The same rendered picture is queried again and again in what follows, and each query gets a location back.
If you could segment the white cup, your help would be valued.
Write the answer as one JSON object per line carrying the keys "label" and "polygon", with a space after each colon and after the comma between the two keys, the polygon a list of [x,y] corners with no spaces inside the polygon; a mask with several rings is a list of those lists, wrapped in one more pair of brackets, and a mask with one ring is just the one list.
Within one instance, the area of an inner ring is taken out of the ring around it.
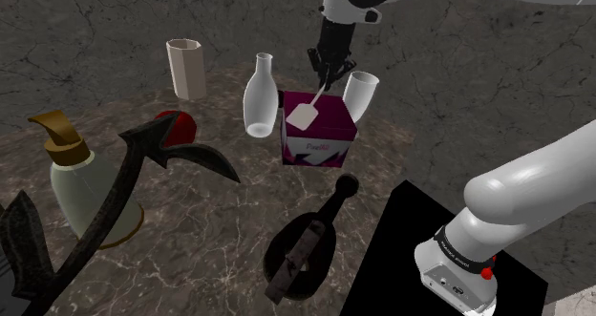
{"label": "white cup", "polygon": [[368,109],[379,79],[366,72],[352,72],[347,81],[343,101],[351,119],[356,123]]}

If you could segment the dark metal branch ornament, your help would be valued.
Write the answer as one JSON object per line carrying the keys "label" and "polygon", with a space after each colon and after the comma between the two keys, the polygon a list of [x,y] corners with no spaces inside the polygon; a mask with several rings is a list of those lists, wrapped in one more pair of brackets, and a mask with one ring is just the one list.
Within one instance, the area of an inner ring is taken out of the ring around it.
{"label": "dark metal branch ornament", "polygon": [[94,256],[130,199],[146,158],[163,168],[171,158],[186,159],[228,179],[240,180],[225,156],[210,146],[164,145],[179,116],[178,112],[162,116],[119,135],[127,151],[112,188],[58,271],[53,270],[38,211],[27,193],[19,191],[4,209],[0,215],[0,245],[14,277],[11,296],[29,302],[21,316],[44,316]]}

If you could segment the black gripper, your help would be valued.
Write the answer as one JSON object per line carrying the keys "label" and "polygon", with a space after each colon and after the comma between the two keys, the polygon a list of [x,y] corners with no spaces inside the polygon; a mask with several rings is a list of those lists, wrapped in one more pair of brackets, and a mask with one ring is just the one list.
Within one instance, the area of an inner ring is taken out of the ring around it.
{"label": "black gripper", "polygon": [[319,89],[327,91],[329,65],[333,64],[331,79],[339,80],[350,72],[356,63],[349,60],[351,55],[350,45],[355,30],[355,24],[341,24],[323,18],[319,41],[316,48],[307,50],[310,64],[317,73]]}

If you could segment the black robot stand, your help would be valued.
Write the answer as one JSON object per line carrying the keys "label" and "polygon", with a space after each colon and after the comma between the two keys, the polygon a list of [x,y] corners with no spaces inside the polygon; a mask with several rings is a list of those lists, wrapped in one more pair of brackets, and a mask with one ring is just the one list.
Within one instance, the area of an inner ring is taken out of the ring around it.
{"label": "black robot stand", "polygon": [[[463,316],[420,279],[415,247],[454,217],[404,180],[395,187],[339,316]],[[496,255],[493,316],[542,316],[548,283],[515,258]]]}

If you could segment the soap dispenser with gold pump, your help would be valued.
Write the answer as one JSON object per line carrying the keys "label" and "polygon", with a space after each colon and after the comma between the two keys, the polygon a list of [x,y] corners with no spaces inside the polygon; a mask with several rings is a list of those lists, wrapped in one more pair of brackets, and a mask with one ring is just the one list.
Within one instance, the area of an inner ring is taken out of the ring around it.
{"label": "soap dispenser with gold pump", "polygon": [[49,138],[44,149],[52,159],[51,186],[67,223],[80,239],[108,196],[118,169],[91,150],[60,110],[32,116]]}

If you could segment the white spatula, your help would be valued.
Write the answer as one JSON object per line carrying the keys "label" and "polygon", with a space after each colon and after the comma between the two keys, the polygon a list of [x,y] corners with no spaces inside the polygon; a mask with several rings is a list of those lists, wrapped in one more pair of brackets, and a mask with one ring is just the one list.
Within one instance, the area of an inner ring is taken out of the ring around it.
{"label": "white spatula", "polygon": [[325,91],[326,85],[323,85],[310,103],[298,104],[292,112],[287,116],[286,122],[295,128],[306,131],[315,118],[318,117],[319,112],[315,107],[316,102]]}

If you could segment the white bottle vase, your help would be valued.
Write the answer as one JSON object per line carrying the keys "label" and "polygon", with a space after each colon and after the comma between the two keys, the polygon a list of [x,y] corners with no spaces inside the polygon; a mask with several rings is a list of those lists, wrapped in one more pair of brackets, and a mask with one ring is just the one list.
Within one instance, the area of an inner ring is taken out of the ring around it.
{"label": "white bottle vase", "polygon": [[255,72],[245,87],[244,124],[251,137],[268,137],[276,120],[279,97],[271,72],[272,58],[269,53],[256,54]]}

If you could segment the beige faceted vase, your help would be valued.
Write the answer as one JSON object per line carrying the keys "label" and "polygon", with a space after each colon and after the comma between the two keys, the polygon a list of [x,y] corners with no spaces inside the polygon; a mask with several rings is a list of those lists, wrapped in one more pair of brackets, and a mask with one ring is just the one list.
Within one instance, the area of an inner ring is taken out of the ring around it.
{"label": "beige faceted vase", "polygon": [[202,45],[191,39],[171,39],[166,50],[176,96],[184,100],[206,96]]}

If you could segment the red apple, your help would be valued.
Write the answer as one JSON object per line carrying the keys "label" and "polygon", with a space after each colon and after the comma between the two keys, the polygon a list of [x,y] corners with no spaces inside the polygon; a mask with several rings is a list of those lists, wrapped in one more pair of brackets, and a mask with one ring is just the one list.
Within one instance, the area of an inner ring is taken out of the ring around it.
{"label": "red apple", "polygon": [[191,144],[194,142],[197,133],[197,124],[193,117],[188,113],[180,111],[173,129],[170,131],[167,139],[163,142],[163,147],[174,145]]}

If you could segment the purple and white box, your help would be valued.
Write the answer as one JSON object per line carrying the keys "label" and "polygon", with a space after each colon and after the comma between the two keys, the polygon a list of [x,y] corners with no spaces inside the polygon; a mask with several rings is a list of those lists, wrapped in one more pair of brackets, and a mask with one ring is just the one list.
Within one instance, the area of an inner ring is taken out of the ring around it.
{"label": "purple and white box", "polygon": [[281,91],[283,116],[280,129],[284,165],[341,168],[357,128],[340,96],[321,95],[315,103],[318,116],[301,131],[287,123],[287,116],[301,103],[310,103],[315,94]]}

